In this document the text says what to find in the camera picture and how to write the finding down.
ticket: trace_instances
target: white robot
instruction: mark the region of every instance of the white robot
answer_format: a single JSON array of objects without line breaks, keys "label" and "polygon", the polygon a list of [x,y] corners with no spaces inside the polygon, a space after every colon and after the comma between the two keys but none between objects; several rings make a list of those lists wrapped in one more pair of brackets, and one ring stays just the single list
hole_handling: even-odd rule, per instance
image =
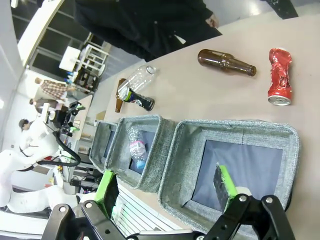
[{"label": "white robot", "polygon": [[37,138],[37,148],[32,156],[25,157],[13,150],[0,153],[0,207],[7,206],[14,213],[40,212],[47,207],[51,209],[57,204],[68,204],[75,207],[81,195],[68,195],[59,186],[51,186],[39,191],[17,193],[13,191],[11,176],[13,172],[26,170],[37,165],[47,156],[54,156],[59,150],[55,136],[41,120],[34,121],[33,129],[28,131],[28,138]]}]

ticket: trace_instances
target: beer bottle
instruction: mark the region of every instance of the beer bottle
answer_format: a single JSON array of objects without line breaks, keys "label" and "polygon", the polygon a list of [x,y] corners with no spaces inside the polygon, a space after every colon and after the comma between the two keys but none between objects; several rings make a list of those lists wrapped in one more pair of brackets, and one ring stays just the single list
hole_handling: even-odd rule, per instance
[{"label": "beer bottle", "polygon": [[252,77],[257,73],[255,66],[235,59],[235,57],[229,53],[220,51],[203,49],[198,54],[198,62],[202,66],[220,68],[225,71],[234,70]]}]

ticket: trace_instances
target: water bottle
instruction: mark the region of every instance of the water bottle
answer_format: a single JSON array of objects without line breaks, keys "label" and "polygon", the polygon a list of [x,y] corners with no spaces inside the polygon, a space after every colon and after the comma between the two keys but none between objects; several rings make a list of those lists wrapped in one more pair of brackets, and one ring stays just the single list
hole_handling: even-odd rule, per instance
[{"label": "water bottle", "polygon": [[155,67],[149,65],[141,66],[118,87],[118,92],[127,86],[134,92],[139,93],[144,87],[150,84],[156,76],[157,71]]},{"label": "water bottle", "polygon": [[148,155],[142,132],[136,126],[132,126],[128,129],[128,136],[131,157],[136,162],[137,169],[144,169]]}]

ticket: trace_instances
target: plaid shirt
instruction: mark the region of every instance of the plaid shirt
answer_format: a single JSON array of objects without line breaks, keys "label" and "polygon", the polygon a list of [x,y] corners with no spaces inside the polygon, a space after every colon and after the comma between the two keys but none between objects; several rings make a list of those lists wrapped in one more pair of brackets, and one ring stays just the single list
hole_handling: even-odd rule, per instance
[{"label": "plaid shirt", "polygon": [[68,91],[65,83],[58,83],[50,80],[43,80],[41,89],[55,100],[61,100],[61,97]]}]

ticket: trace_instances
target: soda can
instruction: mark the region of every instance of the soda can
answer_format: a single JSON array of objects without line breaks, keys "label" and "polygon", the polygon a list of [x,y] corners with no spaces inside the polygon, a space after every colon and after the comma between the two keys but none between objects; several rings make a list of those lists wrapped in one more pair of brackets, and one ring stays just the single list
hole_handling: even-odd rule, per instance
[{"label": "soda can", "polygon": [[291,55],[281,48],[272,48],[269,52],[269,60],[272,68],[268,101],[276,106],[290,105],[292,88],[289,82],[288,69],[292,63]]}]

